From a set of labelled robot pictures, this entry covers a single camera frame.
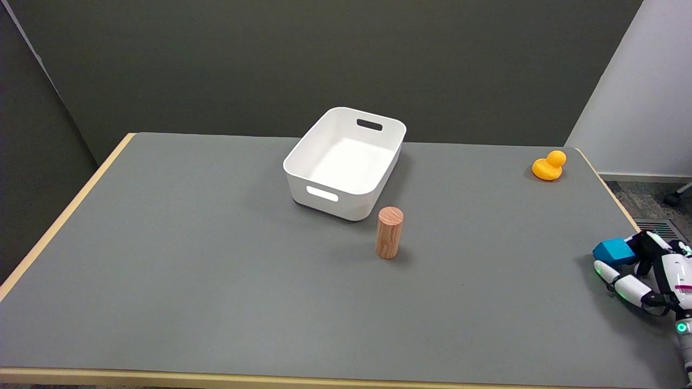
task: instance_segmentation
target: white plastic bin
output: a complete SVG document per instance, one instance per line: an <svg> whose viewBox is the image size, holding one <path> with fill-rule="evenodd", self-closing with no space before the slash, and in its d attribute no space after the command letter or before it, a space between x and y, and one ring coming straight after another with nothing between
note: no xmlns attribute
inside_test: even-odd
<svg viewBox="0 0 692 389"><path fill-rule="evenodd" d="M330 109L284 160L293 199L343 219L365 219L399 159L405 133L395 119Z"/></svg>

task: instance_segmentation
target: rubber duck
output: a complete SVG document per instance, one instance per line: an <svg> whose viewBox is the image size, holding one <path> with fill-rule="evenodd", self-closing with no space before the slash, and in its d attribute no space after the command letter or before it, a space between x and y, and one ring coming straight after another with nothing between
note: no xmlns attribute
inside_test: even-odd
<svg viewBox="0 0 692 389"><path fill-rule="evenodd" d="M546 158L536 159L531 171L539 179L553 181L562 175L562 165L567 162L567 156L560 150L551 151Z"/></svg>

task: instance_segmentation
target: wooden table edge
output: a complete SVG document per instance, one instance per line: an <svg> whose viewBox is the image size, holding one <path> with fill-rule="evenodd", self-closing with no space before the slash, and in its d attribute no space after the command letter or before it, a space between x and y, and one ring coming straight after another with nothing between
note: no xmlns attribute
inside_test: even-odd
<svg viewBox="0 0 692 389"><path fill-rule="evenodd" d="M8 383L44 385L155 386L208 389L569 389L565 386L491 385L413 381L370 381L139 370L0 368Z"/></svg>
<svg viewBox="0 0 692 389"><path fill-rule="evenodd" d="M111 164L127 146L136 133L126 135L106 161L96 170L84 187L77 193L70 204L62 211L51 227L43 234L29 254L19 263L10 277L0 285L0 302L16 285L38 255L48 245L58 230L82 203L82 200L96 185L98 180L110 168ZM575 149L584 158L613 201L627 217L635 230L639 227L629 212L615 197L605 181L596 173L591 162L580 149ZM4 383L31 383L44 385L101 385L101 386L158 386L170 388L218 388L218 389L368 389L368 388L405 388L405 389L548 389L567 388L556 386L518 386L491 385L470 383L435 383L411 381L369 381L352 379L317 379L298 377L245 376L233 374L201 374L177 372L147 372L135 370L98 370L98 369L51 369L51 368L0 368L0 381Z"/></svg>
<svg viewBox="0 0 692 389"><path fill-rule="evenodd" d="M24 272L29 269L29 266L31 266L32 263L36 260L36 258L39 256L39 254L43 251L44 248L48 245L48 243L51 241L51 239L57 234L58 230L65 224L67 219L70 218L73 212L75 212L75 209L82 203L82 200L86 197L86 195L91 191L91 189L96 185L98 180L103 176L103 174L108 170L108 168L111 167L111 164L113 161L118 158L118 155L122 151L122 149L127 146L127 144L130 142L130 140L135 136L134 133L129 133L128 135L125 135L125 137L120 141L118 146L113 150L111 155L106 158L106 161L103 162L101 166L96 170L96 172L91 176L91 178L84 184L84 187L77 193L74 199L70 201L70 204L67 205L67 207L62 211L60 216L57 217L57 219L51 224L51 227L48 228L46 233L41 236L41 239L34 245L34 247L29 251L29 254L24 257L24 259L17 265L17 268L10 274L10 276L3 282L2 285L0 285L0 302L7 296L8 293L10 293L10 290L16 285L16 283L19 281L19 279L22 277Z"/></svg>
<svg viewBox="0 0 692 389"><path fill-rule="evenodd" d="M591 161L589 161L589 158L586 158L586 155L584 155L584 153L583 153L580 149L578 149L578 148L576 148L576 147L575 147L574 149L575 149L577 152L579 152L579 154L581 154L581 157L584 158L584 161L586 161L586 163L589 165L589 168L591 168L591 170L594 172L594 174L596 175L596 177L599 178L599 180L600 180L601 183L603 184L603 187L605 188L605 190L608 191L608 194L612 197L613 201L615 201L615 203L617 204L617 206L620 207L620 210L622 211L623 214L625 214L625 217L627 217L627 220L629 220L630 224L632 224L632 227L635 228L635 231L637 231L637 232L641 231L641 229L640 229L639 226L637 225L637 222L635 222L635 220L632 218L632 215L630 215L630 213L627 212L627 210L625 209L625 207L622 206L622 203L620 202L620 200L618 200L617 197L615 197L615 194L613 194L612 190L610 190L610 188L608 187L608 184L606 184L606 182L605 182L605 181L601 178L601 176L596 172L596 169L594 169L594 166L591 164Z"/></svg>

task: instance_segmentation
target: blue block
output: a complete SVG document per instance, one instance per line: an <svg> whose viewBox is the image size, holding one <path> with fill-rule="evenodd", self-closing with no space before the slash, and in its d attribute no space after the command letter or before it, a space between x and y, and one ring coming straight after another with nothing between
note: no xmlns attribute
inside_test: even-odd
<svg viewBox="0 0 692 389"><path fill-rule="evenodd" d="M610 266L631 264L635 261L635 253L624 239L615 238L604 240L594 248L594 258Z"/></svg>

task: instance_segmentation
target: wooden cylinder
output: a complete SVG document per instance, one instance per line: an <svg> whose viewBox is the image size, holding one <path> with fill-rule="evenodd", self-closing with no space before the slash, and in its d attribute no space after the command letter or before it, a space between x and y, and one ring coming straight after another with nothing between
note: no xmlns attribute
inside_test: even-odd
<svg viewBox="0 0 692 389"><path fill-rule="evenodd" d="M396 207L385 207L380 210L377 219L377 255L391 260L399 250L403 212Z"/></svg>

